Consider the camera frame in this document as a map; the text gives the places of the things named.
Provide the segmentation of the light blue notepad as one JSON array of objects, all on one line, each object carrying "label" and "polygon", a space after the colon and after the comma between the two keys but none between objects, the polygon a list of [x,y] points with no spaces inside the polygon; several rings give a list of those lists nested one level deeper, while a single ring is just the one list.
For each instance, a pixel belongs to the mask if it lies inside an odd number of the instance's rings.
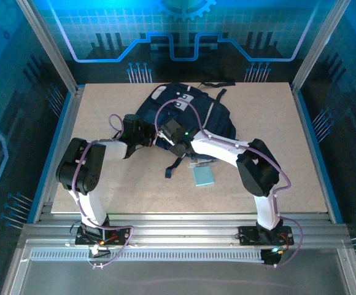
[{"label": "light blue notepad", "polygon": [[192,170],[196,187],[214,184],[214,176],[210,166],[195,167]]}]

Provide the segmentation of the navy blue backpack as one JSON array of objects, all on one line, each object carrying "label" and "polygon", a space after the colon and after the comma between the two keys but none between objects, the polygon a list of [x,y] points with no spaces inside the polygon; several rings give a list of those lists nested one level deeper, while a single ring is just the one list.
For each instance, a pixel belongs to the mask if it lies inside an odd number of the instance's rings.
[{"label": "navy blue backpack", "polygon": [[[180,82],[172,82],[158,86],[141,104],[136,114],[144,122],[152,124],[159,131],[159,128],[169,119],[175,119],[181,124],[183,130],[196,130],[200,128],[225,137],[235,139],[236,127],[230,119],[230,111],[220,100],[225,94],[224,86],[234,85],[234,83],[210,84],[206,86],[221,88],[216,98],[212,98],[208,93],[191,85]],[[159,148],[169,150],[171,144],[157,136],[155,145]],[[191,159],[212,159],[212,157],[195,154]],[[183,157],[177,157],[176,161],[165,170],[165,177],[170,178],[172,171],[182,161]]]}]

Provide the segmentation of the steel front panel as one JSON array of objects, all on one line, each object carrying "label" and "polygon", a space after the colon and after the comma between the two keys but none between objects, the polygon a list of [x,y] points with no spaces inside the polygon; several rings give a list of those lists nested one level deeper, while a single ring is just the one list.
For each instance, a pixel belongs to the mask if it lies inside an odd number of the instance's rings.
[{"label": "steel front panel", "polygon": [[350,249],[301,250],[272,268],[231,261],[115,261],[94,270],[40,245],[16,251],[0,295],[356,295]]}]

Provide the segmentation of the black controller box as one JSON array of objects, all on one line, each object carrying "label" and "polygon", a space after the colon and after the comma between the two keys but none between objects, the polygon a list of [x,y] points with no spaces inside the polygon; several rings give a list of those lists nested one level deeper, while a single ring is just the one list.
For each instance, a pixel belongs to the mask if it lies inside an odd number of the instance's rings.
[{"label": "black controller box", "polygon": [[268,266],[273,266],[278,265],[280,263],[282,255],[284,251],[279,248],[272,248],[272,249],[262,249],[260,254],[261,254],[261,260],[265,265]]}]

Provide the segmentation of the aluminium side rail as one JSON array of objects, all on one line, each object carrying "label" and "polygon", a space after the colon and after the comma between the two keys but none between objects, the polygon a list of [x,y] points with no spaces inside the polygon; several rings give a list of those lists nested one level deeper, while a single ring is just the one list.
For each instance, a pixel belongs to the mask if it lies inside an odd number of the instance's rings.
[{"label": "aluminium side rail", "polygon": [[65,99],[28,216],[27,223],[29,224],[39,221],[45,203],[52,202],[55,197],[58,187],[55,172],[71,140],[84,88],[84,85],[81,86],[76,95],[68,93]]}]

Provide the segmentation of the aluminium front rail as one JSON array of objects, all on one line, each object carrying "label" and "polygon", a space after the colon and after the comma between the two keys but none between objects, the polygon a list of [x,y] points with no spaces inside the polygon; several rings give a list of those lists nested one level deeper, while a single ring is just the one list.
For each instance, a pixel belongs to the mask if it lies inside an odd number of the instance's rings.
[{"label": "aluminium front rail", "polygon": [[[21,243],[73,245],[70,227],[79,214],[43,213],[39,221],[23,226]],[[144,213],[110,214],[114,226],[134,227],[132,247],[144,248],[237,248],[239,226],[255,224],[255,214],[239,213]],[[345,224],[335,224],[326,213],[288,214],[284,224],[292,228],[295,242],[303,249],[341,248],[350,244]]]}]

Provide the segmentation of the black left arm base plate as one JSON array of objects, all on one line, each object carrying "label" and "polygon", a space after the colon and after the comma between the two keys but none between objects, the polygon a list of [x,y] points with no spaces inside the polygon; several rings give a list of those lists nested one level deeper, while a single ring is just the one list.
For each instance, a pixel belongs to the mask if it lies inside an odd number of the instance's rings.
[{"label": "black left arm base plate", "polygon": [[75,234],[75,245],[124,245],[129,235],[129,229],[104,230],[81,225]]}]

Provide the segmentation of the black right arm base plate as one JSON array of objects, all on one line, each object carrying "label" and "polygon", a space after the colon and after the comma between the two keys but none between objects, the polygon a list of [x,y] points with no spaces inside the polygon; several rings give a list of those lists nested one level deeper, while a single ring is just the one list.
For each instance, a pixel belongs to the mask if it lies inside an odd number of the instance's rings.
[{"label": "black right arm base plate", "polygon": [[284,246],[294,245],[292,229],[289,226],[266,230],[257,226],[240,226],[235,234],[241,246]]}]

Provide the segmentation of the aluminium left frame post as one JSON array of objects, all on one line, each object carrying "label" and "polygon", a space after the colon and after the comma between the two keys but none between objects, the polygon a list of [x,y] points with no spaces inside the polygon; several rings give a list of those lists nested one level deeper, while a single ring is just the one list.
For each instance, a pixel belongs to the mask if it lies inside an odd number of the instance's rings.
[{"label": "aluminium left frame post", "polygon": [[56,42],[54,41],[50,31],[43,21],[38,9],[32,0],[15,0],[29,25],[32,27],[40,44],[51,60],[61,80],[64,82],[71,95],[77,96],[83,87],[79,87],[73,75],[70,72]]}]

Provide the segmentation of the aluminium frame post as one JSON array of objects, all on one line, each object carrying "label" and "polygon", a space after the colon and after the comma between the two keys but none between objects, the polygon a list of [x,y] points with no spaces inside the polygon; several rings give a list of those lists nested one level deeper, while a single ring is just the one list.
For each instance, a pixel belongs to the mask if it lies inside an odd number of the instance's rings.
[{"label": "aluminium frame post", "polygon": [[292,95],[297,95],[303,86],[350,2],[351,0],[336,0],[333,4],[292,82]]},{"label": "aluminium frame post", "polygon": [[61,80],[64,82],[71,95],[77,96],[83,87],[79,87],[73,75],[70,72],[56,42],[54,41],[50,31],[43,21],[38,9],[32,0],[15,0],[29,25],[32,27],[40,44],[51,60]]}]

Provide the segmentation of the aluminium right frame post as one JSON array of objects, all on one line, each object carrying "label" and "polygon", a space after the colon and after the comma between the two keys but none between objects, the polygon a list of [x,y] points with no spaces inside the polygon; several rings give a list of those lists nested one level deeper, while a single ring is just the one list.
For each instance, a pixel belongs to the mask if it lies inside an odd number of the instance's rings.
[{"label": "aluminium right frame post", "polygon": [[333,4],[292,82],[292,95],[297,95],[303,86],[350,2],[351,0],[336,0]]}]

